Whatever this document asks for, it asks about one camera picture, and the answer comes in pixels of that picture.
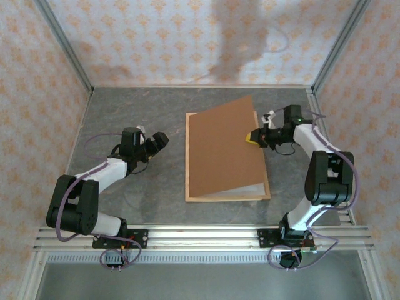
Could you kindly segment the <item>light wooden picture frame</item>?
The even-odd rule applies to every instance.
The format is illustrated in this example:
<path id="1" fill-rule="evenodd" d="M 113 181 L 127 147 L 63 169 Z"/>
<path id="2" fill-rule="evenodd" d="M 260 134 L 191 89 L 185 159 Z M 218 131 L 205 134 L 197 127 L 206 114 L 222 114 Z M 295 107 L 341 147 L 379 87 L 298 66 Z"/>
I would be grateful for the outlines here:
<path id="1" fill-rule="evenodd" d="M 247 202 L 247 201 L 268 201 L 271 199 L 269 188 L 268 173 L 264 172 L 264 191 L 265 195 L 237 195 L 237 196 L 217 196 L 217 197 L 191 197 L 189 186 L 189 118 L 196 112 L 187 112 L 185 117 L 185 201 L 187 203 L 228 203 L 228 202 Z"/>

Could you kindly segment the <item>brown backing board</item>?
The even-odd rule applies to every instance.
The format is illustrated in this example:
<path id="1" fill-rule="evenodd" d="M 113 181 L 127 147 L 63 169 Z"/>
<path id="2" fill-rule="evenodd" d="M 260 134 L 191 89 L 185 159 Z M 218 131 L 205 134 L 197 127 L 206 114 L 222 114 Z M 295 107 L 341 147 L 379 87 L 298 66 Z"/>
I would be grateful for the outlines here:
<path id="1" fill-rule="evenodd" d="M 259 126 L 251 96 L 197 112 L 189 120 L 191 197 L 264 183 L 263 150 L 245 141 Z"/>

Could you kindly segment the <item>black electronics box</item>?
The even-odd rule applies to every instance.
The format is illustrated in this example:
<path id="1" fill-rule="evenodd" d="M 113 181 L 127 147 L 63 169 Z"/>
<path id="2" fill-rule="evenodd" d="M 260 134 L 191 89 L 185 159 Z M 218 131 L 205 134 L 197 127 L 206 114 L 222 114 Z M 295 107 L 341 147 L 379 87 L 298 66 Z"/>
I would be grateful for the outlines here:
<path id="1" fill-rule="evenodd" d="M 279 265 L 285 269 L 297 269 L 302 261 L 302 254 L 296 252 L 282 252 Z"/>

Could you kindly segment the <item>grey metal panel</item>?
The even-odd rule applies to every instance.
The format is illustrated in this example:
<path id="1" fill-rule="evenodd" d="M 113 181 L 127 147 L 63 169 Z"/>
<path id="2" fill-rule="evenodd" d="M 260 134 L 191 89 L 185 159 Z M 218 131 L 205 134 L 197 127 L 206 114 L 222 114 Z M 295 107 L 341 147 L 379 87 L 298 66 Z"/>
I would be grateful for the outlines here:
<path id="1" fill-rule="evenodd" d="M 299 272 L 265 264 L 48 264 L 36 300 L 371 300 L 358 266 Z"/>

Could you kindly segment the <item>aluminium side rail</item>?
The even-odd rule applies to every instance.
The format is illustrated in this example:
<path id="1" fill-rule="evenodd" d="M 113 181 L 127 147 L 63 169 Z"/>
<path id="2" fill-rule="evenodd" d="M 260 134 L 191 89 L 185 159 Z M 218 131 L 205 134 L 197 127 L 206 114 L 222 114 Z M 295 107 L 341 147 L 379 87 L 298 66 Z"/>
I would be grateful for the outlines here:
<path id="1" fill-rule="evenodd" d="M 325 124 L 325 117 L 319 117 L 319 115 L 322 115 L 323 113 L 322 113 L 320 105 L 318 103 L 316 93 L 312 89 L 307 89 L 306 94 L 307 94 L 307 99 L 309 101 L 310 110 L 312 112 L 316 113 L 314 118 L 316 120 L 318 129 L 319 129 L 320 133 L 329 141 L 328 130 L 327 130 L 327 127 Z M 351 204 L 352 200 L 353 199 L 351 199 L 348 202 L 343 202 L 339 206 L 340 208 L 344 208 L 344 210 L 337 212 L 338 216 L 339 216 L 339 220 L 340 220 L 340 225 L 342 225 L 342 226 L 355 226 L 356 225 L 356 219 L 355 219 L 355 216 L 353 213 L 353 209 L 349 208 L 349 205 Z"/>
<path id="2" fill-rule="evenodd" d="M 88 112 L 88 107 L 90 105 L 90 101 L 91 101 L 91 98 L 93 96 L 93 93 L 94 93 L 94 89 L 92 89 L 89 92 L 89 96 L 87 97 L 87 103 L 86 103 L 84 112 L 82 114 L 82 118 L 81 118 L 81 120 L 79 122 L 79 125 L 77 127 L 75 138 L 74 138 L 74 141 L 73 141 L 73 144 L 72 144 L 71 154 L 70 154 L 68 162 L 67 162 L 66 170 L 63 172 L 62 176 L 69 174 L 69 170 L 70 170 L 70 167 L 71 167 L 71 162 L 73 160 L 73 156 L 74 156 L 74 153 L 75 153 L 75 150 L 76 150 L 76 147 L 77 147 L 77 143 L 78 143 L 79 137 L 81 135 L 81 131 L 82 131 L 82 128 L 83 128 L 84 120 L 85 120 L 86 114 Z"/>

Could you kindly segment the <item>aluminium back rail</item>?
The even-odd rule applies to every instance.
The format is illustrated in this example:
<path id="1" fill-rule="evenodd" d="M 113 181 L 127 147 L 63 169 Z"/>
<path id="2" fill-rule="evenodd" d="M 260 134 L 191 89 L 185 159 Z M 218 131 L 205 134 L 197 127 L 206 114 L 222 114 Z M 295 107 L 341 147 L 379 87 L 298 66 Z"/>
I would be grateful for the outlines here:
<path id="1" fill-rule="evenodd" d="M 261 89 L 313 89 L 310 85 L 303 84 L 152 84 L 133 86 L 93 86 L 96 88 L 261 88 Z"/>

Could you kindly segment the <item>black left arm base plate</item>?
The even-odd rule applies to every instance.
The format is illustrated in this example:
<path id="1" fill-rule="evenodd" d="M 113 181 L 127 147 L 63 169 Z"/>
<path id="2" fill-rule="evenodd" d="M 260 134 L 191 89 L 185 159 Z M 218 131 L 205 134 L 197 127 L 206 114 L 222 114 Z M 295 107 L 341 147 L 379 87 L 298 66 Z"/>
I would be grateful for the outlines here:
<path id="1" fill-rule="evenodd" d="M 120 232 L 117 236 L 111 237 L 95 237 L 92 242 L 92 248 L 94 249 L 137 249 L 138 245 L 142 249 L 146 249 L 148 246 L 148 235 L 147 229 L 127 229 L 124 232 Z"/>

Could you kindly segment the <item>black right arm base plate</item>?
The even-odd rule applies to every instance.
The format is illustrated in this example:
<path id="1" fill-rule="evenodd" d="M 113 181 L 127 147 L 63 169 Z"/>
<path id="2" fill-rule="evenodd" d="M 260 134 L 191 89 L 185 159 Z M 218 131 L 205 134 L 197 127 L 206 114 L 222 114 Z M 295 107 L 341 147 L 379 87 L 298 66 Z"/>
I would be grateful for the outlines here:
<path id="1" fill-rule="evenodd" d="M 309 231 L 293 231 L 281 229 L 264 228 L 257 230 L 260 248 L 271 248 L 277 245 L 289 246 L 291 248 L 314 248 L 313 235 Z"/>

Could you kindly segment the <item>wide aluminium base rail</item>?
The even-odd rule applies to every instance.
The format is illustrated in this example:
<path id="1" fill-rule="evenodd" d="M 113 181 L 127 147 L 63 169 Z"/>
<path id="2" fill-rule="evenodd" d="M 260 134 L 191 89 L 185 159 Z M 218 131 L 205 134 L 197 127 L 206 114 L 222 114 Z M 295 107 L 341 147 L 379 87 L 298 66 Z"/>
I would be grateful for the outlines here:
<path id="1" fill-rule="evenodd" d="M 257 226 L 248 225 L 144 225 L 148 251 L 240 251 L 259 249 Z M 373 250 L 372 234 L 367 226 L 315 226 L 314 243 L 318 250 L 339 241 L 335 250 Z M 61 242 L 53 229 L 42 227 L 34 242 L 39 251 L 81 251 L 91 249 L 92 237 L 78 236 Z"/>

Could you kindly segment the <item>aluminium corner post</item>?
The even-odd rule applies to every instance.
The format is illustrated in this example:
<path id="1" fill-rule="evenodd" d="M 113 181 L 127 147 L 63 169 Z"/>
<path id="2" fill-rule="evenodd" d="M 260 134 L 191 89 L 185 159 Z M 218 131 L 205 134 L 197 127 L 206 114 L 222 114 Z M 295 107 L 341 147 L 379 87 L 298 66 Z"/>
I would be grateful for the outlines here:
<path id="1" fill-rule="evenodd" d="M 356 26 L 360 22 L 361 18 L 364 16 L 366 9 L 369 6 L 371 0 L 357 0 L 355 6 L 353 7 L 347 21 L 339 32 L 327 58 L 322 64 L 314 83 L 311 86 L 312 93 L 316 95 L 323 87 L 329 73 L 334 67 L 335 62 L 338 60 L 340 54 L 345 48 L 347 42 L 349 41 L 352 33 L 356 29 Z"/>
<path id="2" fill-rule="evenodd" d="M 60 45 L 66 59 L 74 69 L 79 81 L 84 86 L 84 89 L 91 95 L 94 90 L 94 86 L 91 84 L 86 71 L 83 68 L 72 44 L 70 43 L 66 33 L 60 25 L 55 13 L 53 12 L 48 0 L 33 0 L 44 20 L 47 22 L 53 36 L 56 38 Z"/>

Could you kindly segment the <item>aluminium leg post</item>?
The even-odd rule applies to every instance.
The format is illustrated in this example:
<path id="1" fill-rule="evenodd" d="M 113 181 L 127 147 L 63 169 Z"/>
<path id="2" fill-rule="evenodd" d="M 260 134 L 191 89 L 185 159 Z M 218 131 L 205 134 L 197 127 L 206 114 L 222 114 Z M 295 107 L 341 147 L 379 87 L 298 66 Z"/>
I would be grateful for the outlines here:
<path id="1" fill-rule="evenodd" d="M 385 290 L 381 281 L 381 271 L 376 252 L 373 250 L 359 250 L 358 256 L 371 300 L 385 300 Z"/>
<path id="2" fill-rule="evenodd" d="M 17 295 L 17 300 L 36 299 L 47 260 L 48 253 L 46 251 L 32 253 Z"/>

